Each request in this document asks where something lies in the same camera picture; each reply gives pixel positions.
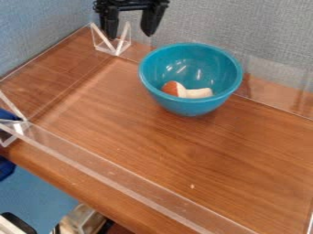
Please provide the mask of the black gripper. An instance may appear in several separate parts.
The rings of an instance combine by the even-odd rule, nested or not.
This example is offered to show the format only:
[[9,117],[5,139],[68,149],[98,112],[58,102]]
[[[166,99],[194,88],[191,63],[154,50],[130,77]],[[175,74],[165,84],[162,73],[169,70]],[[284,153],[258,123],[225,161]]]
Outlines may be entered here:
[[119,11],[142,10],[140,29],[151,37],[169,4],[169,0],[94,0],[92,10],[100,13],[100,27],[110,39],[115,39],[118,35]]

